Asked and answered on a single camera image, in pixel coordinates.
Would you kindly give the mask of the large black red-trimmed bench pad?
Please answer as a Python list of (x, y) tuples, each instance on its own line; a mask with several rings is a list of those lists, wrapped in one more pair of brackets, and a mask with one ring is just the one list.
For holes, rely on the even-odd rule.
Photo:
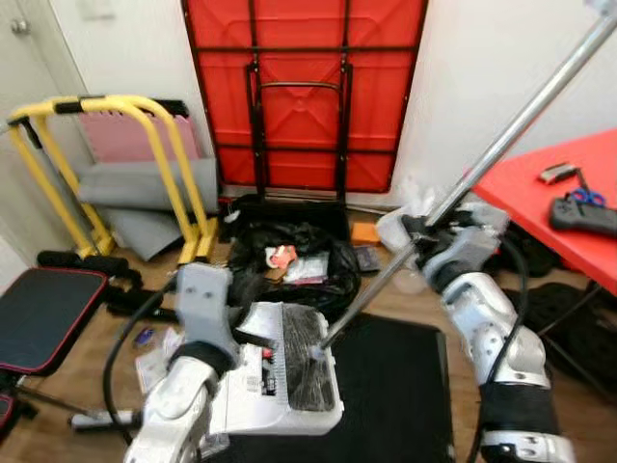
[(35, 266), (0, 295), (0, 371), (48, 376), (101, 304), (107, 277)]

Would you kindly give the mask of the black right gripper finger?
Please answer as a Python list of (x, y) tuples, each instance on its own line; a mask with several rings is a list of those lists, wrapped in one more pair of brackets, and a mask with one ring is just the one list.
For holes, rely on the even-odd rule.
[(406, 231), (410, 244), (413, 244), (416, 250), (429, 250), (432, 247), (433, 226), (429, 225), (428, 217), (404, 213), (400, 216), (398, 222)]

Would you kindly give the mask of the black weight plate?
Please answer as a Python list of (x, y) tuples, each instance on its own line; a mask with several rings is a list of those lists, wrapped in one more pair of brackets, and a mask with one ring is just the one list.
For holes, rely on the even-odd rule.
[(583, 291), (563, 283), (543, 283), (529, 291), (530, 312), (524, 319), (529, 330), (539, 331), (577, 304)]
[(565, 332), (565, 348), (574, 361), (608, 390), (617, 389), (617, 332), (603, 317), (575, 314)]

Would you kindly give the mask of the long black foam roller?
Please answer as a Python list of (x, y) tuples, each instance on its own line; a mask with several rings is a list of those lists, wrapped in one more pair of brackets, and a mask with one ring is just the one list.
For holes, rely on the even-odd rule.
[(42, 251), (36, 256), (36, 261), (39, 266), (90, 270), (110, 277), (119, 277), (131, 270), (126, 259), (104, 256), (81, 257), (74, 252)]

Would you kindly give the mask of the white plastic dustpan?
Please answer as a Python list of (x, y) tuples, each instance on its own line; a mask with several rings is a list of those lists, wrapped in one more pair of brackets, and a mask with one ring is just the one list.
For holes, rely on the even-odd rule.
[(283, 373), (282, 343), (290, 340), (291, 328), (283, 325), (283, 314), (308, 310), (311, 306), (291, 303), (254, 303), (237, 328), (251, 334), (277, 335), (278, 351), (259, 345), (241, 344), (238, 365), (224, 375), (219, 395), (212, 402), (210, 431), (222, 435), (326, 435), (342, 419), (344, 405), (336, 386), (334, 353), (327, 351), (328, 366), (334, 368), (335, 382), (326, 392), (335, 393), (335, 409), (312, 413), (303, 405), (289, 405), (281, 381)]

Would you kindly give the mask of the yellow metal exercise frame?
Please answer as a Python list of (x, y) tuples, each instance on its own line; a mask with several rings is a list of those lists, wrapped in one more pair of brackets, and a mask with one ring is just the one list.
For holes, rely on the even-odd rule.
[[(13, 143), (19, 146), (19, 153), (25, 155), (28, 169), (32, 177), (39, 182), (50, 206), (57, 213), (62, 224), (65, 225), (71, 244), (67, 246), (70, 252), (81, 257), (87, 256), (110, 256), (112, 252), (121, 247), (118, 239), (112, 234), (111, 225), (97, 212), (91, 204), (80, 203), (75, 197), (78, 190), (80, 173), (85, 168), (98, 164), (94, 162), (90, 166), (75, 167), (71, 160), (67, 159), (65, 151), (58, 145), (54, 138), (53, 129), (50, 128), (49, 120), (52, 118), (76, 118), (87, 112), (120, 112), (128, 118), (133, 118), (145, 129), (148, 137), (154, 162), (158, 164), (160, 177), (169, 199), (171, 199), (174, 216), (179, 222), (182, 233), (182, 244), (174, 244), (173, 247), (179, 252), (179, 263), (204, 263), (210, 259), (216, 239), (220, 234), (220, 221), (217, 213), (211, 213), (207, 217), (204, 213), (200, 199), (198, 186), (194, 182), (193, 173), (189, 168), (189, 160), (186, 158), (180, 133), (177, 132), (173, 121), (173, 110), (168, 104), (139, 95), (96, 95), (96, 96), (66, 96), (49, 98), (37, 104), (26, 104), (13, 110), (8, 124), (11, 127), (22, 126), (26, 129), (28, 141), (39, 152), (40, 157), (48, 167), (52, 168), (52, 179), (43, 171), (32, 155), (25, 147), (19, 146), (19, 141), (14, 138)], [(169, 140), (174, 154), (174, 160), (169, 160), (166, 149), (157, 128), (151, 119), (160, 121), (166, 125)], [(177, 188), (172, 177), (172, 167), (179, 168), (182, 179), (188, 186), (188, 199), (197, 216), (197, 225), (190, 225), (186, 215), (185, 200), (180, 197), (180, 189)]]

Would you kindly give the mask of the grey door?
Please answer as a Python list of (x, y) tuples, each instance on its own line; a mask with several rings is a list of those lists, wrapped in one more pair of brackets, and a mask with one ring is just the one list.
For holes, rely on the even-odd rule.
[(58, 93), (40, 50), (32, 5), (30, 0), (0, 0), (0, 234), (28, 264), (39, 252), (64, 250), (73, 243), (19, 146), (28, 150), (49, 179), (52, 168), (28, 141), (26, 129), (8, 124), (13, 110)]

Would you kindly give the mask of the black bin bag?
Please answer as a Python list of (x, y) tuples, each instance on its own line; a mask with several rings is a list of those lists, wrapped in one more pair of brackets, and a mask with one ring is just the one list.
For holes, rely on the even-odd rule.
[[(326, 253), (328, 268), (320, 284), (274, 283), (265, 278), (265, 250), (291, 244), (297, 255)], [(352, 244), (306, 222), (247, 222), (239, 226), (228, 256), (233, 306), (251, 303), (294, 303), (312, 306), (335, 320), (356, 299), (362, 279)]]

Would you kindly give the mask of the black floor mat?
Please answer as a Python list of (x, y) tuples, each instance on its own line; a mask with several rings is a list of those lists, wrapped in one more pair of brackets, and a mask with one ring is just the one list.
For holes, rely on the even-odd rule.
[(202, 463), (454, 463), (445, 336), (358, 314), (334, 344), (345, 407), (323, 436), (234, 436)]

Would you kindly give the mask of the blue handled scissors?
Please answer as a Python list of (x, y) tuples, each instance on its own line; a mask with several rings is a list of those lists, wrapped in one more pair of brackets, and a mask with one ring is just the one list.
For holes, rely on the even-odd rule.
[(607, 199), (603, 194), (599, 193), (598, 190), (585, 188), (585, 186), (570, 190), (567, 199), (581, 204), (593, 204), (597, 207), (608, 208)]

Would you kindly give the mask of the folded red table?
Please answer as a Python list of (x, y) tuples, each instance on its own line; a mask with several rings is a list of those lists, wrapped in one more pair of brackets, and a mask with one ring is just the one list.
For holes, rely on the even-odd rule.
[(181, 0), (219, 178), (391, 189), (429, 0)]

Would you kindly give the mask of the white card package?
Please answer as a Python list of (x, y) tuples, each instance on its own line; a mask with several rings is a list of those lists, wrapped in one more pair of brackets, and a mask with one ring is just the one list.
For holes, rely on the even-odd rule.
[(171, 369), (171, 358), (162, 351), (149, 351), (135, 358), (135, 370), (141, 392), (148, 395), (166, 378)]

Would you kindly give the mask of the pink foam mat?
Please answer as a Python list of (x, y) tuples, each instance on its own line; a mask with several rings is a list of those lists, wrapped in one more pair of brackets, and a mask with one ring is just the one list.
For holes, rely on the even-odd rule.
[[(171, 137), (166, 125), (150, 116), (148, 118), (157, 128), (169, 160), (174, 160)], [(95, 162), (153, 162), (154, 155), (151, 153), (145, 129), (135, 119), (120, 112), (87, 112), (79, 115), (79, 121)], [(204, 158), (191, 119), (173, 112), (173, 121), (180, 133), (186, 158)]]

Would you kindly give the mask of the white-handled broom black bristles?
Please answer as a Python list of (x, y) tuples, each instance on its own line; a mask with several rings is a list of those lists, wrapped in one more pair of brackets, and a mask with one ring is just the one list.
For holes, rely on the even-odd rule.
[[(445, 195), (429, 212), (429, 225), (437, 226), (449, 213), (471, 193), (479, 180), (495, 166), (499, 159), (536, 123), (544, 110), (551, 105), (578, 72), (599, 52), (605, 41), (617, 28), (617, 0), (586, 0), (599, 13), (594, 25), (586, 32), (577, 47), (561, 62), (550, 79), (534, 93), (528, 102), (517, 112), (515, 118), (499, 132), (470, 171), (460, 179), (453, 189)], [(281, 385), (287, 392), (289, 405), (312, 413), (323, 413), (335, 409), (335, 393), (327, 393), (326, 388), (334, 384), (334, 368), (328, 366), (327, 349), (334, 345), (342, 335), (343, 328), (371, 303), (380, 291), (392, 281), (398, 269), (404, 268), (406, 261), (417, 256), (417, 250), (410, 244), (393, 256), (370, 282), (359, 292), (357, 299), (345, 309), (343, 315), (330, 326), (322, 314), (309, 314), (308, 310), (283, 314), (283, 325), (291, 328), (290, 340), (282, 343), (283, 373), (286, 378)]]

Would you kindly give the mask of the metal pole white grip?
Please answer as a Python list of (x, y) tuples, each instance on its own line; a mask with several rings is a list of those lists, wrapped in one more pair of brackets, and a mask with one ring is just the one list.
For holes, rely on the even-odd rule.
[(116, 411), (116, 416), (112, 418), (106, 410), (88, 410), (84, 407), (70, 404), (61, 398), (44, 393), (36, 392), (36, 390), (27, 388), (25, 385), (17, 385), (16, 392), (19, 397), (32, 398), (40, 404), (57, 407), (57, 409), (65, 410), (69, 413), (67, 418), (67, 427), (73, 432), (101, 432), (115, 431), (115, 429), (136, 429), (141, 427), (142, 416), (138, 411), (122, 410)]

